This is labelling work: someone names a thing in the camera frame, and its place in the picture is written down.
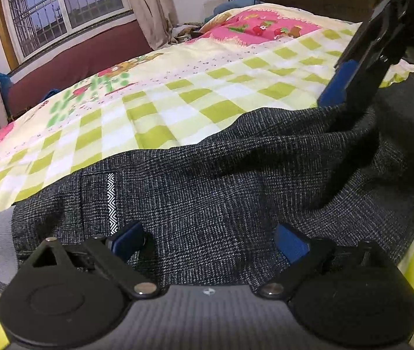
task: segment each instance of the bed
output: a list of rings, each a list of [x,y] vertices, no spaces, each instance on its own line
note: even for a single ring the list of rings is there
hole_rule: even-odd
[[[78,82],[0,131],[0,211],[116,153],[198,143],[260,107],[314,106],[357,27],[270,3],[229,10],[196,40]],[[409,73],[402,61],[381,87]],[[399,268],[414,287],[414,242]]]

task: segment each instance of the black and gray garment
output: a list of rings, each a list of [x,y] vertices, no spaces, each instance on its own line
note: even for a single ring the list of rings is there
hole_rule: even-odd
[[[262,108],[197,145],[62,178],[0,216],[0,287],[44,238],[74,244],[132,220],[155,243],[132,261],[161,285],[260,285],[287,266],[282,222],[341,245],[370,238],[399,261],[414,239],[414,74],[358,117]]]

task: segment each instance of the window frame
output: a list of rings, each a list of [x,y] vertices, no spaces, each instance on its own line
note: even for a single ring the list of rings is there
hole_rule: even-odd
[[[27,60],[33,58],[35,55],[37,55],[38,53],[46,50],[47,48],[49,48],[50,46],[53,46],[54,44],[56,44],[57,42],[63,41],[64,39],[66,39],[67,37],[87,28],[90,27],[92,25],[95,25],[96,23],[100,22],[100,21],[105,21],[108,18],[111,18],[113,16],[117,16],[120,15],[122,13],[125,12],[131,12],[131,6],[129,5],[129,0],[121,0],[123,7],[122,9],[118,9],[115,10],[113,12],[110,12],[108,14],[104,14],[103,16],[94,18],[93,20],[90,20],[84,24],[81,24],[75,28],[71,27],[71,22],[69,20],[69,16],[68,16],[68,12],[66,10],[66,5],[64,0],[58,0],[59,3],[59,7],[61,9],[61,14],[63,16],[63,21],[66,27],[66,33],[53,39],[52,41],[50,41],[49,43],[43,45],[42,47],[38,48],[37,50],[31,52],[28,56],[24,56],[24,53],[22,52],[22,48],[20,46],[20,42],[19,39],[17,38],[17,32],[16,32],[16,28],[14,27],[14,22],[13,22],[13,15],[9,6],[9,2],[8,0],[0,0],[1,6],[3,7],[3,14],[6,20],[6,27],[13,45],[13,50],[14,53],[17,57],[18,63],[22,64],[24,62],[26,62]]]

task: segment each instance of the window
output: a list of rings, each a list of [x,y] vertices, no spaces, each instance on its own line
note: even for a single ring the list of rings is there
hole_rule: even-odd
[[[127,0],[1,0],[8,31],[20,61],[116,14],[129,11]]]

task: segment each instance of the white logo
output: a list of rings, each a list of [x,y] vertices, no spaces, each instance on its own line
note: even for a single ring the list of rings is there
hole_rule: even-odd
[[[213,288],[206,288],[202,292],[207,296],[212,296],[215,293],[215,290]]]

